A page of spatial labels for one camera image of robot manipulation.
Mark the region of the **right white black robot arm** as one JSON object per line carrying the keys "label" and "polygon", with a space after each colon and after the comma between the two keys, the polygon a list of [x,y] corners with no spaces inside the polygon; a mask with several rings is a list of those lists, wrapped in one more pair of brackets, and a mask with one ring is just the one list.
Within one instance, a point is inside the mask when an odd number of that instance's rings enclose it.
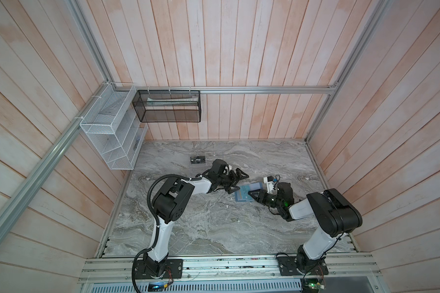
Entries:
{"label": "right white black robot arm", "polygon": [[297,251],[296,265],[301,273],[317,267],[342,236],[363,224],[360,212],[337,189],[307,194],[304,200],[296,203],[291,184],[277,183],[273,187],[276,191],[272,194],[266,189],[258,189],[250,190],[248,195],[261,205],[276,209],[275,215],[287,222],[313,215],[319,224]]}

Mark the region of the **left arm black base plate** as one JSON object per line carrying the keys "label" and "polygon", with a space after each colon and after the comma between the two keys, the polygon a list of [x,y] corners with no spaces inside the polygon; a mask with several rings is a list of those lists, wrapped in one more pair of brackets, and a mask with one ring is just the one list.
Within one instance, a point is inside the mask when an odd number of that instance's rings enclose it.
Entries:
{"label": "left arm black base plate", "polygon": [[182,272],[182,259],[167,259],[156,262],[148,258],[146,260],[140,259],[135,262],[135,266],[132,269],[132,277],[135,280],[155,278],[167,280],[169,277],[181,278]]}

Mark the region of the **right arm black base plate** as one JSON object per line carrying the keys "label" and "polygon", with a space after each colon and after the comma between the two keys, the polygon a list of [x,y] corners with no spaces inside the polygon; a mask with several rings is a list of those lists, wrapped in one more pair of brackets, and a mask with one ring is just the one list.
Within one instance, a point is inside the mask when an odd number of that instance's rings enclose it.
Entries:
{"label": "right arm black base plate", "polygon": [[306,256],[285,256],[276,257],[280,274],[282,276],[298,276],[298,275],[328,275],[329,270],[324,259],[309,260]]}

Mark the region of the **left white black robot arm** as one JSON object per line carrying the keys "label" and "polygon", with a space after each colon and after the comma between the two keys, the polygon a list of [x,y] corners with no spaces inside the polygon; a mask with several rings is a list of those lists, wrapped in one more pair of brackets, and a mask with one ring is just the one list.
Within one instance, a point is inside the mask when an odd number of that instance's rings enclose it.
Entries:
{"label": "left white black robot arm", "polygon": [[233,169],[222,159],[214,160],[208,170],[195,177],[168,174],[157,178],[147,192],[147,206],[155,226],[144,257],[156,264],[167,258],[174,222],[182,216],[193,195],[222,189],[232,194],[240,189],[238,183],[248,178],[247,173],[240,168]]}

